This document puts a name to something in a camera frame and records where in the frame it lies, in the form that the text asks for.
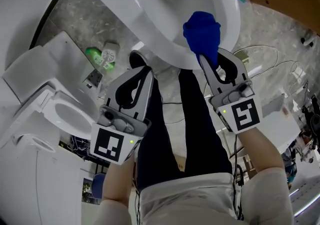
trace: toilet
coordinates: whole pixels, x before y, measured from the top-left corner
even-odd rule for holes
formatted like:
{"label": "toilet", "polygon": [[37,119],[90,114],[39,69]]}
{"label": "toilet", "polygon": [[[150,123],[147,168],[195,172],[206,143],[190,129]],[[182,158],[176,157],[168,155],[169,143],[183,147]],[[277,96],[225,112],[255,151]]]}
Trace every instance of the toilet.
{"label": "toilet", "polygon": [[232,51],[240,32],[238,0],[101,0],[158,57],[182,69],[198,70],[183,36],[183,23],[195,11],[221,24],[220,48]]}
{"label": "toilet", "polygon": [[[53,39],[53,46],[60,47],[61,42],[66,43],[65,40],[66,33],[62,32]],[[97,98],[93,96],[98,95],[100,86],[96,89],[88,87],[86,92],[86,81],[82,83],[81,76],[74,77],[85,70],[85,75],[89,75],[94,70],[85,55],[78,51],[77,54],[68,52],[71,59],[75,58],[73,62],[78,66],[77,70],[72,66],[64,67],[67,60],[63,60],[63,64],[59,62],[57,48],[36,46],[22,54],[4,72],[0,79],[0,115],[5,126],[0,128],[0,148],[13,139],[17,146],[39,145],[40,149],[52,152],[53,148],[47,144],[43,134],[42,137],[36,134],[34,128],[43,131],[41,127],[48,128],[48,132],[54,127],[82,139],[91,139],[92,124],[99,117],[95,103]]]}

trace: person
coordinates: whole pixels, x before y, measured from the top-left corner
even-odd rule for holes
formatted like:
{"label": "person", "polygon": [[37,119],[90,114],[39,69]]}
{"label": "person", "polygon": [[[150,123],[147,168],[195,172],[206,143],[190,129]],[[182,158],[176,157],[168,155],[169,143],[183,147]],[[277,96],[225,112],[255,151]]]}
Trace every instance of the person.
{"label": "person", "polygon": [[[196,55],[206,55],[216,66],[220,25],[214,17],[197,12],[183,29],[191,50]],[[215,39],[215,44],[206,42],[210,41],[208,35]],[[129,61],[132,68],[146,65],[137,52],[130,54]],[[185,117],[185,170],[178,169],[172,151],[155,79],[146,113],[152,124],[137,155],[138,222],[142,225],[293,224],[283,160],[276,147],[257,128],[237,135],[257,171],[241,189],[244,220],[237,220],[232,164],[216,133],[196,76],[192,70],[182,69],[178,80]],[[132,223],[128,207],[133,170],[133,155],[122,165],[110,164],[95,225]]]}

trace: marble floor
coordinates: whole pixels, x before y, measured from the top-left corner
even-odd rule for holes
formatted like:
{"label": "marble floor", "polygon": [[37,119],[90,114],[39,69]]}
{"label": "marble floor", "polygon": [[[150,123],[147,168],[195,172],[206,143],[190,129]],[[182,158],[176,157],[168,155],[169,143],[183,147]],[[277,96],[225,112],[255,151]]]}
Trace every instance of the marble floor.
{"label": "marble floor", "polygon": [[[284,93],[285,103],[301,127],[303,119],[301,122],[299,117],[302,118],[302,105],[309,104],[310,97],[320,92],[318,80],[320,77],[318,69],[320,65],[319,37],[312,48],[305,47],[300,42],[300,38],[306,31],[301,23],[257,4],[240,2],[239,6],[241,30],[233,51],[252,45],[266,45],[278,49],[278,63],[292,61],[281,64],[271,71],[253,78],[252,81],[254,90],[259,94],[262,104],[266,104],[274,97]],[[132,47],[140,41],[100,0],[59,0],[45,23],[37,44],[44,45],[61,31],[66,31],[83,52],[88,47],[102,49],[105,42],[116,42],[120,45],[115,68],[103,77],[103,90],[100,93],[102,98],[108,89],[108,84],[130,69],[129,53]],[[163,101],[165,103],[180,102],[179,69],[162,61],[146,46],[140,51],[156,74]],[[248,71],[258,68],[256,73],[261,73],[274,66],[277,61],[277,52],[274,48],[250,48],[246,52],[249,56]],[[205,89],[204,73],[201,70],[194,71],[194,73],[201,89]],[[307,80],[308,91],[301,90]],[[204,95],[210,94],[210,88],[206,87]],[[216,130],[221,130],[224,125],[214,114],[212,108],[209,108]],[[165,104],[163,105],[163,114],[173,152],[185,157],[187,152],[182,105]],[[227,137],[234,141],[234,135],[227,134]]]}

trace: person's left arm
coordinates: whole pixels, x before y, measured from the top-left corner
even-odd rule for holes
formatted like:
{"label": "person's left arm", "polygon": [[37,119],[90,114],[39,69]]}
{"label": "person's left arm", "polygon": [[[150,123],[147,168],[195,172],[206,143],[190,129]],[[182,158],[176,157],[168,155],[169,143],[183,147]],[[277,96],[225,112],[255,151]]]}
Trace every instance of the person's left arm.
{"label": "person's left arm", "polygon": [[131,225],[128,207],[134,165],[135,155],[122,165],[110,164],[103,182],[102,202],[94,225]]}

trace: black shoe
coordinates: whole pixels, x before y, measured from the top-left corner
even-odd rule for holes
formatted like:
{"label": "black shoe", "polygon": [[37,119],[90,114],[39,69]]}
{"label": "black shoe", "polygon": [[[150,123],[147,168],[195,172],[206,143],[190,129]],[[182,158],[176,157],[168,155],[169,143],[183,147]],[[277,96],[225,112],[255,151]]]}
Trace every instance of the black shoe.
{"label": "black shoe", "polygon": [[144,57],[140,54],[140,52],[133,50],[129,56],[129,63],[132,69],[146,66],[147,63]]}

